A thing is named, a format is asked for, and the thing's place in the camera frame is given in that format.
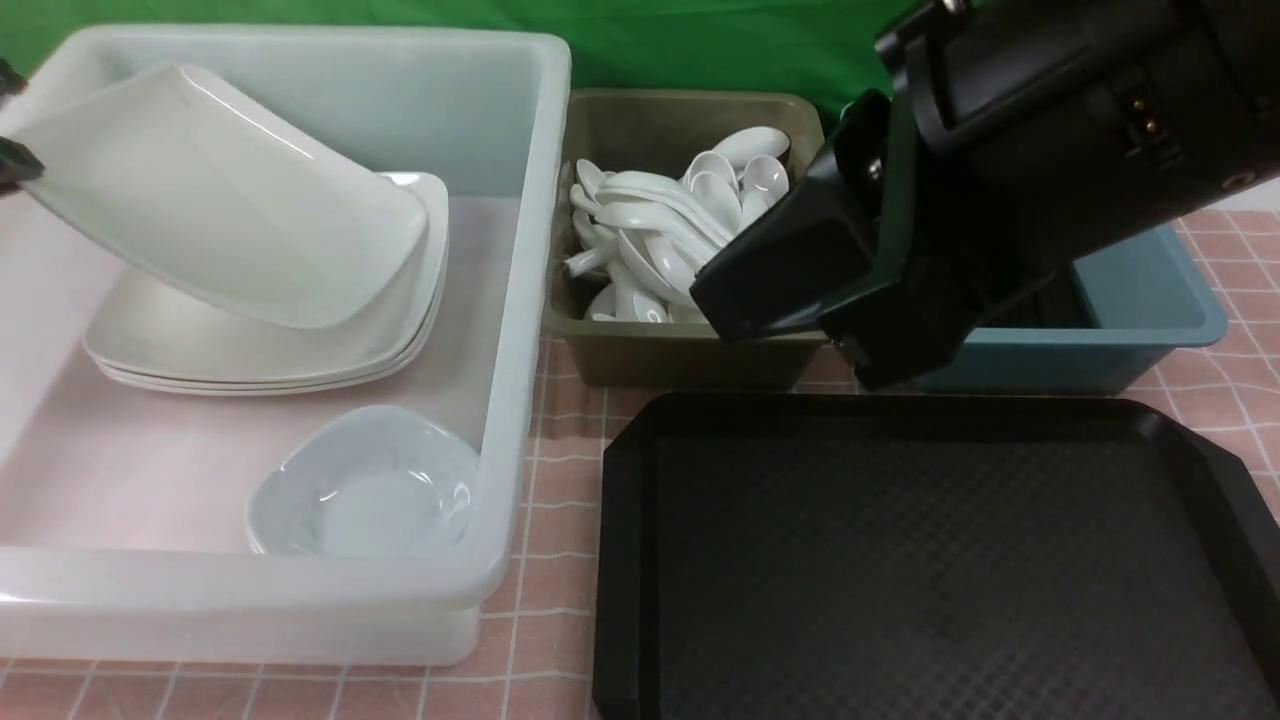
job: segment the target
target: white spoon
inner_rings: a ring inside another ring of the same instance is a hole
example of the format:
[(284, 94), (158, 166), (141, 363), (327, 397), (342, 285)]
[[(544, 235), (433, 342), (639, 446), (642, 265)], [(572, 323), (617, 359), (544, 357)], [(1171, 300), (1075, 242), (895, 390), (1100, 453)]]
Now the white spoon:
[(737, 225), (739, 234), (746, 228), (751, 227), (755, 220), (760, 219), (760, 215), (769, 210), (769, 201), (765, 200), (764, 193), (759, 190), (748, 190), (742, 193), (742, 223)]
[(613, 283), (609, 283), (604, 286), (604, 290), (602, 290), (595, 295), (595, 299), (591, 300), (591, 304), (586, 306), (586, 313), (582, 314), (582, 318), (584, 319), (591, 318), (593, 320), (595, 319), (596, 315), (608, 315), (609, 318), (614, 318), (617, 311), (618, 311), (617, 291), (613, 288)]
[(698, 173), (689, 183), (689, 190), (694, 199), (703, 206), (721, 227), (730, 232), (736, 231), (742, 222), (742, 202), (737, 199), (733, 184), (724, 182), (724, 178), (714, 173)]
[(680, 181), (681, 184), (692, 192), (694, 178), (699, 173), (712, 173), (723, 178), (730, 186), (737, 184), (737, 174), (733, 172), (733, 165), (728, 161), (728, 158), (714, 150), (707, 150), (694, 156), (694, 161), (689, 164), (689, 169), (685, 170), (685, 176)]
[[(605, 227), (593, 225), (590, 218), (582, 210), (573, 213), (572, 223), (573, 229), (582, 242), (590, 245), (593, 249), (612, 246), (616, 252), (621, 250), (622, 240), (618, 237), (618, 233)], [(667, 311), (662, 306), (662, 302), (640, 286), (640, 282), (621, 260), (617, 258), (609, 260), (605, 263), (604, 269), (608, 272), (609, 279), (613, 281), (612, 287), (616, 307), (613, 314), (617, 315), (618, 320), (639, 323), (667, 322)], [(605, 314), (596, 309), (595, 313), (588, 316), (593, 316), (596, 313)]]
[(672, 300), (672, 307), (685, 305), (694, 306), (694, 299), (689, 295), (689, 288), (694, 284), (694, 275), (698, 269), (676, 250), (671, 238), (662, 233), (649, 233), (644, 238), (645, 249), (649, 250), (649, 259), (653, 260), (658, 274), (667, 281), (678, 295), (678, 300)]
[(727, 158), (735, 168), (745, 168), (756, 155), (778, 158), (788, 147), (791, 147), (791, 138), (787, 137), (787, 133), (760, 126), (735, 132), (716, 143), (712, 151)]
[(596, 269), (603, 268), (609, 260), (618, 259), (618, 243), (616, 238), (604, 234), (608, 228), (591, 224), (591, 218), (585, 210), (575, 210), (572, 217), (573, 232), (585, 247), (582, 252), (564, 259), (564, 266), (570, 277), (577, 278)]
[[(640, 245), (637, 241), (641, 241), (645, 236), (650, 233), (634, 233), (628, 231), (618, 231), (618, 234), (622, 236), (622, 240), (618, 242), (618, 247), (622, 250), (622, 261), (626, 263), (627, 269), (631, 270), (636, 281), (640, 282), (640, 287), (648, 290), (654, 296), (675, 305), (694, 304), (692, 299), (689, 297), (687, 288), (686, 292), (680, 292), (675, 287), (672, 287), (672, 284), (667, 282), (667, 278), (664, 278), (662, 273), (659, 273), (658, 269), (654, 268), (654, 263), (652, 263), (649, 258), (640, 251)], [(675, 247), (671, 247), (671, 245), (667, 245), (662, 249), (667, 251), (668, 256), (666, 261), (668, 264), (672, 261), (684, 263), (684, 260), (681, 260), (676, 255), (676, 250)]]
[(653, 295), (649, 295), (631, 270), (614, 260), (608, 264), (609, 277), (613, 278), (613, 292), (617, 296), (618, 320), (623, 323), (669, 323), (671, 316)]
[(730, 240), (733, 240), (730, 232), (732, 228), (721, 227), (716, 218), (698, 204), (692, 193), (680, 184), (680, 181), (664, 176), (639, 170), (622, 172), (607, 179), (600, 186), (596, 197), (602, 205), (634, 199), (667, 205), (680, 213), (689, 224), (707, 236), (707, 240), (716, 243), (717, 247), (724, 247)]
[(600, 204), (588, 197), (586, 191), (577, 183), (573, 183), (573, 187), (568, 188), (568, 202), (591, 217), (595, 217), (600, 211)]
[(756, 155), (742, 170), (742, 190), (755, 190), (764, 195), (769, 208), (782, 200), (782, 196), (791, 190), (787, 181), (787, 169), (777, 158), (769, 155)]
[(579, 160), (575, 168), (577, 169), (577, 182), (581, 183), (588, 199), (595, 200), (595, 193), (600, 191), (600, 184), (605, 179), (604, 170), (586, 159)]
[(654, 231), (671, 237), (685, 256), (705, 265), (719, 249), (689, 227), (671, 208), (658, 202), (609, 202), (595, 215), (602, 225), (620, 229)]

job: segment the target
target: olive green bin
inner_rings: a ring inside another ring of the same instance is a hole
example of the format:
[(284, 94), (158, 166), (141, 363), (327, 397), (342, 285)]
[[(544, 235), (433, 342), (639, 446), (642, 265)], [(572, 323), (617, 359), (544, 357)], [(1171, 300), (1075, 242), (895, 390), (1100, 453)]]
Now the olive green bin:
[(772, 126), (791, 137), (783, 160), (792, 179), (804, 173), (823, 142), (817, 110), (792, 95), (580, 90), (570, 96), (544, 327), (564, 340), (588, 384), (783, 388), (795, 384), (822, 347), (820, 333), (730, 345), (709, 325), (582, 320), (603, 286), (570, 278), (562, 263), (579, 251), (568, 204), (576, 160), (585, 158), (604, 170), (678, 178), (694, 155), (754, 126)]

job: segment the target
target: teal bin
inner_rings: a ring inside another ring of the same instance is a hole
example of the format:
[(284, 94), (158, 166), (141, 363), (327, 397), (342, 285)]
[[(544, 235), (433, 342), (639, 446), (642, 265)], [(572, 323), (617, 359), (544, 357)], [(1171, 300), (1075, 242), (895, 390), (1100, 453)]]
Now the teal bin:
[(1226, 316), (1190, 255), (1161, 227), (1076, 260), (1096, 329), (979, 328), (925, 392), (1117, 395), (1178, 347), (1213, 345)]

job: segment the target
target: pink checkered tablecloth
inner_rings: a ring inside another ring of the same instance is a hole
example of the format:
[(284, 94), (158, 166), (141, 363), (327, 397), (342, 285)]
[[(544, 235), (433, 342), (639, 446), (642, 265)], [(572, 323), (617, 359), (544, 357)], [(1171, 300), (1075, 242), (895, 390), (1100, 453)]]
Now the pink checkered tablecloth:
[[(1222, 300), (1226, 340), (1174, 352), (1125, 393), (1244, 459), (1280, 514), (1280, 215), (1179, 223)], [(856, 392), (824, 351), (801, 392)], [(4, 665), (0, 720), (584, 720), (589, 702), (600, 456), (655, 392), (584, 386), (543, 341), (525, 491), (506, 580), (462, 665), (335, 667), (45, 661)]]

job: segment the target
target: green screen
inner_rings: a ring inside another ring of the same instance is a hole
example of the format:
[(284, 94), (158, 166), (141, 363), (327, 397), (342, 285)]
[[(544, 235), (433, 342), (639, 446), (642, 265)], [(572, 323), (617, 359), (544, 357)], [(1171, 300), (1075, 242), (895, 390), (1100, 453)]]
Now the green screen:
[(835, 113), (887, 83), (872, 41), (905, 0), (0, 0), (0, 55), (31, 73), (102, 23), (453, 26), (558, 35), (575, 87), (794, 92)]

